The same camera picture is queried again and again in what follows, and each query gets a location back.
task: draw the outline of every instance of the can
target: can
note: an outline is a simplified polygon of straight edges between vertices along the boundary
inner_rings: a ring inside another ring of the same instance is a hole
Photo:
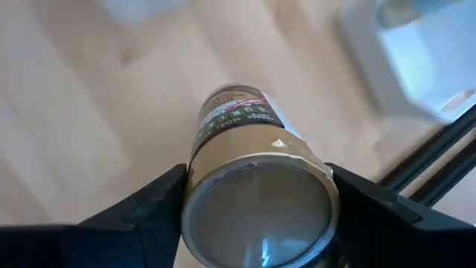
[[[206,267],[301,267],[335,233],[338,190],[276,103],[251,86],[212,93],[200,113],[181,228]]]

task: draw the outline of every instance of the black metal frame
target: black metal frame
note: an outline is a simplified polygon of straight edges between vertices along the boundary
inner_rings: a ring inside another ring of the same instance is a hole
[[[464,113],[453,124],[438,131],[385,176],[380,184],[399,193],[474,127],[476,127],[476,106]],[[454,181],[459,179],[461,179],[459,176],[451,178]]]
[[[475,127],[476,106],[473,106],[453,124],[443,127],[416,149],[379,184],[399,193]],[[410,199],[429,207],[433,206],[475,166],[476,138],[434,174]]]

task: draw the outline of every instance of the white object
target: white object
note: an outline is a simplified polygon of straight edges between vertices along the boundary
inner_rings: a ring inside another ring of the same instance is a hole
[[[455,121],[476,103],[476,1],[394,28],[377,16],[382,3],[356,1],[339,16],[371,92],[391,115]]]
[[[99,0],[111,17],[122,24],[135,24],[166,12],[187,0]]]

